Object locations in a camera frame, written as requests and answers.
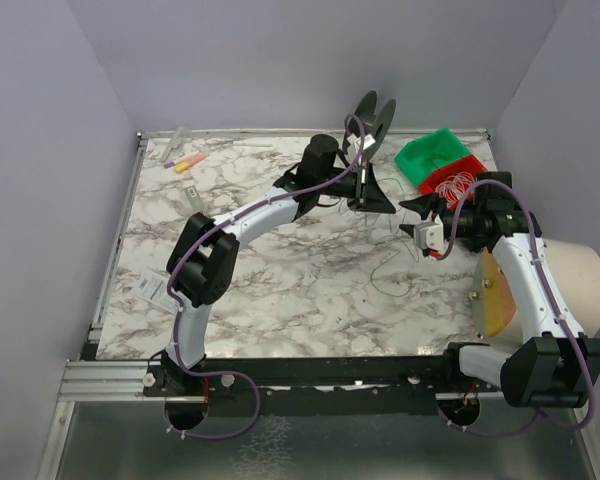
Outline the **black cable spool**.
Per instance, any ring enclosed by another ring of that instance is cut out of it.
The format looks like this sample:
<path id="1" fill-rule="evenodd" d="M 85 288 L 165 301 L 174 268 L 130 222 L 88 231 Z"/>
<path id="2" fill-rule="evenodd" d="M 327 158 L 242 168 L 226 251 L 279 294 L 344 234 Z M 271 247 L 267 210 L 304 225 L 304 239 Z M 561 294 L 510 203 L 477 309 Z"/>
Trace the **black cable spool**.
<path id="1" fill-rule="evenodd" d="M 383 106 L 378 107 L 378 94 L 375 90 L 367 92 L 354 111 L 354 115 L 362 122 L 364 132 L 370 135 L 374 143 L 365 144 L 365 157 L 371 159 L 380 148 L 393 121 L 397 102 L 388 100 Z"/>

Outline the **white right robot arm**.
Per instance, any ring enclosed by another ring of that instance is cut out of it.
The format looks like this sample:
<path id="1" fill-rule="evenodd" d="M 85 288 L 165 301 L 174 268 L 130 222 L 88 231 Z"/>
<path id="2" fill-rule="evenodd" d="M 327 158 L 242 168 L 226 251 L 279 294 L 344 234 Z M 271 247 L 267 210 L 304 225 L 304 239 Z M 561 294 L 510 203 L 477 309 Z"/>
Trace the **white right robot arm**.
<path id="1" fill-rule="evenodd" d="M 436 193 L 401 205 L 420 217 L 400 228 L 424 255 L 442 261 L 460 240 L 490 254 L 521 321 L 521 344 L 511 353 L 484 343 L 450 344 L 450 375 L 496 386 L 513 407 L 593 405 L 600 338 L 586 333 L 560 291 L 542 231 L 512 190 L 510 174 L 479 174 L 453 209 Z"/>

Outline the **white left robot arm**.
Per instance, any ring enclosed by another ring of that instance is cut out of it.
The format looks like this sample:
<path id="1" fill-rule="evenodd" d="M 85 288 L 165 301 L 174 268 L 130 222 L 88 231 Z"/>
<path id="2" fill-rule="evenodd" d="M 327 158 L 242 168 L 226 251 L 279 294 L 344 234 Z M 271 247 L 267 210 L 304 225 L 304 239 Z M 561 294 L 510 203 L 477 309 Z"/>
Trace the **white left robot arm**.
<path id="1" fill-rule="evenodd" d="M 204 359 L 211 309 L 230 286 L 241 248 L 300 219 L 323 196 L 344 199 L 352 210 L 395 213 L 371 163 L 381 143 L 371 134 L 351 134 L 342 142 L 317 134 L 301 161 L 259 199 L 216 218 L 197 213 L 188 219 L 167 262 L 166 292 L 177 304 L 166 349 L 174 364 L 188 371 Z"/>

